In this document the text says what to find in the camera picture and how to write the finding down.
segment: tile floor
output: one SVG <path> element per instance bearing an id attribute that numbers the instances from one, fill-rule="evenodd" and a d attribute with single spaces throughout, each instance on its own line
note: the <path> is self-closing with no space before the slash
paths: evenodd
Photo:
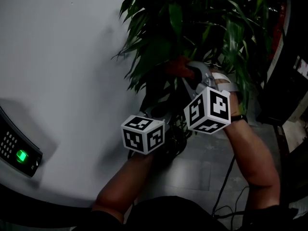
<path id="1" fill-rule="evenodd" d="M 252 102 L 247 115 L 249 124 L 270 149 L 280 172 L 280 154 L 274 129 L 270 125 L 256 122 L 257 108 L 254 105 L 255 102 Z M 223 131 L 214 135 L 198 133 L 197 136 L 188 140 L 185 151 L 175 158 L 166 170 L 156 172 L 149 178 L 138 201 L 176 195 L 192 200 L 208 213 L 212 213 L 232 157 L 231 145 Z M 236 199 L 247 185 L 235 162 L 218 208 L 229 205 L 234 210 Z M 245 189 L 238 201 L 238 211 L 245 209 L 247 197 L 248 189 Z M 228 213 L 230 210 L 227 208 L 217 212 L 219 215 Z M 231 218 L 222 219 L 221 222 L 230 229 Z M 233 221 L 233 229 L 239 228 L 241 224 L 242 216 L 236 216 Z"/>

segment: access control panel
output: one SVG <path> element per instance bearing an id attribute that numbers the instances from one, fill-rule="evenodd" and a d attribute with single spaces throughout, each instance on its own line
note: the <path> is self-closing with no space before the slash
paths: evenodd
<path id="1" fill-rule="evenodd" d="M 14 125 L 0 107 L 0 158 L 32 177 L 42 157 L 39 148 Z"/>

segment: strap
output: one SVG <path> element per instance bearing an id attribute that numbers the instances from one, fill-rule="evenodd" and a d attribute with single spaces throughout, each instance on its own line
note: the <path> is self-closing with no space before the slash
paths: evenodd
<path id="1" fill-rule="evenodd" d="M 245 120 L 248 123 L 247 117 L 245 115 L 231 116 L 231 122 Z"/>
<path id="2" fill-rule="evenodd" d="M 224 79 L 224 80 L 226 80 L 226 81 L 231 83 L 231 80 L 229 80 L 229 78 L 227 76 L 225 76 L 224 74 L 212 73 L 212 76 L 214 77 L 214 79 Z"/>
<path id="3" fill-rule="evenodd" d="M 236 83 L 221 83 L 217 84 L 218 90 L 223 91 L 226 90 L 228 92 L 231 91 L 240 91 Z"/>

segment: black cable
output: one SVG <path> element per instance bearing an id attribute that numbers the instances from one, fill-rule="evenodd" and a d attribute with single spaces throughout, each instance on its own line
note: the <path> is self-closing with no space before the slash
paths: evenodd
<path id="1" fill-rule="evenodd" d="M 220 192 L 219 192 L 218 198 L 217 198 L 216 203 L 215 203 L 215 205 L 214 205 L 214 207 L 213 207 L 212 216 L 214 216 L 214 215 L 215 215 L 215 210 L 216 210 L 217 205 L 218 205 L 218 203 L 219 203 L 219 200 L 220 200 L 221 194 L 222 194 L 222 192 L 223 192 L 223 190 L 224 190 L 224 188 L 225 188 L 225 186 L 226 186 L 226 184 L 227 184 L 227 180 L 228 180 L 228 177 L 229 177 L 229 175 L 230 175 L 230 173 L 231 173 L 231 170 L 232 170 L 232 167 L 233 167 L 234 161 L 235 161 L 235 156 L 233 156 L 233 159 L 232 159 L 232 161 L 231 161 L 231 163 L 230 163 L 230 166 L 229 166 L 229 169 L 228 169 L 227 175 L 226 175 L 225 180 L 224 180 L 224 182 L 223 182 L 223 184 L 222 184 L 222 187 L 221 187 L 221 189 L 220 189 Z"/>
<path id="2" fill-rule="evenodd" d="M 217 210 L 215 210 L 215 213 L 218 212 L 219 210 L 225 208 L 225 207 L 228 207 L 230 209 L 230 211 L 233 213 L 233 210 L 232 210 L 232 208 L 229 205 L 225 205 L 223 207 L 218 208 Z"/>
<path id="3" fill-rule="evenodd" d="M 228 218 L 231 216 L 235 216 L 235 215 L 244 215 L 245 213 L 247 213 L 247 211 L 243 210 L 243 211 L 238 211 L 238 212 L 233 212 L 224 216 L 220 216 L 220 215 L 214 215 L 215 219 L 224 219 L 224 218 Z"/>
<path id="4" fill-rule="evenodd" d="M 244 189 L 241 191 L 240 195 L 237 197 L 237 200 L 236 200 L 236 202 L 235 202 L 235 210 L 234 210 L 234 212 L 236 212 L 237 202 L 239 201 L 240 197 L 242 196 L 242 194 L 243 194 L 243 192 L 244 192 L 244 190 L 245 190 L 246 188 L 249 188 L 249 186 L 244 187 Z M 232 216 L 232 218 L 231 218 L 231 231 L 233 231 L 233 219 L 234 219 L 234 216 Z"/>

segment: black and white marker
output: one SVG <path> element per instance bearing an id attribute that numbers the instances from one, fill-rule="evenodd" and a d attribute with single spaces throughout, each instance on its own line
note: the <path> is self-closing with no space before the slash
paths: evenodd
<path id="1" fill-rule="evenodd" d="M 184 109 L 189 130 L 212 134 L 231 123 L 230 93 L 206 87 Z"/>
<path id="2" fill-rule="evenodd" d="M 148 154 L 165 143 L 165 122 L 130 116 L 122 125 L 124 147 Z"/>

